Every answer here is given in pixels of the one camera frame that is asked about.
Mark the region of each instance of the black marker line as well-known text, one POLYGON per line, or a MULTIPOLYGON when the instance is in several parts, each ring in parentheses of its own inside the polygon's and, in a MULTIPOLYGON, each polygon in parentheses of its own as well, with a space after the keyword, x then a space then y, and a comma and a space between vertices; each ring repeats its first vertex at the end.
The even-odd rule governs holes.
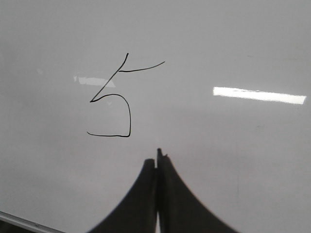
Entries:
POLYGON ((130 109, 130 105, 129 103, 127 102, 127 100, 122 96, 122 95, 119 95, 119 94, 108 94, 108 95, 104 95, 102 97, 100 97, 99 99, 97 99, 96 101, 102 99, 102 98, 105 98, 107 96, 119 96, 121 97, 122 99, 124 99, 124 101, 126 102, 127 104, 127 108, 128 108, 128 112, 129 112, 129 116, 130 116, 130 129, 129 129, 129 133, 128 135, 101 135, 101 134, 94 134, 94 133, 89 133, 87 132, 89 135, 92 135, 92 136, 98 136, 98 137, 129 137, 131 135, 131 129, 132 129, 132 117, 131 117, 131 109, 130 109))
POLYGON ((93 99, 90 101, 90 103, 96 102, 96 101, 98 101, 98 100, 101 99, 101 98, 99 98, 99 99, 97 99, 97 100, 94 100, 94 99, 99 95, 99 93, 107 86, 107 84, 110 82, 110 80, 116 75, 116 73, 118 73, 118 71, 124 66, 127 57, 128 57, 128 53, 126 54, 125 60, 123 61, 122 65, 119 67, 119 69, 117 69, 117 71, 110 77, 110 79, 106 82, 106 84, 105 84, 105 85, 100 89, 100 91, 93 97, 93 99))
POLYGON ((141 70, 146 70, 146 69, 152 69, 154 67, 157 67, 161 64, 163 64, 164 62, 161 62, 160 64, 156 65, 156 66, 153 66, 153 67, 149 67, 149 68, 144 68, 144 69, 136 69, 136 70, 121 70, 121 68, 124 66, 125 62, 126 62, 126 59, 128 57, 128 53, 126 54, 125 56, 125 59, 122 63, 122 65, 117 69, 116 72, 114 72, 114 74, 110 77, 110 79, 105 83, 105 85, 99 90, 99 92, 97 92, 97 94, 92 98, 92 100, 90 101, 90 103, 94 103, 94 102, 97 102, 107 96, 119 96, 121 97, 127 104, 127 108, 128 108, 128 112, 129 112, 129 116, 130 116, 130 128, 129 128, 129 133, 128 135, 119 135, 119 134, 116 134, 116 135, 104 135, 104 134, 94 134, 94 133, 90 133, 87 131, 87 133, 91 136, 97 136, 97 137, 129 137, 131 135, 131 130, 132 130, 132 117, 131 117, 131 109, 130 109, 130 105, 129 103, 127 102, 127 100, 122 96, 122 95, 119 95, 119 94, 108 94, 108 95, 103 95, 97 99, 95 99, 102 91, 103 89, 107 86, 107 84, 112 80, 112 78, 118 73, 118 72, 134 72, 134 71, 141 71, 141 70))
POLYGON ((119 70, 118 72, 124 72, 124 73, 129 73, 129 72, 135 72, 135 71, 141 71, 141 70, 147 70, 147 69, 152 69, 155 67, 158 67, 159 65, 163 64, 164 62, 161 62, 160 64, 157 64, 153 67, 148 67, 148 68, 144 68, 144 69, 133 69, 133 70, 119 70))

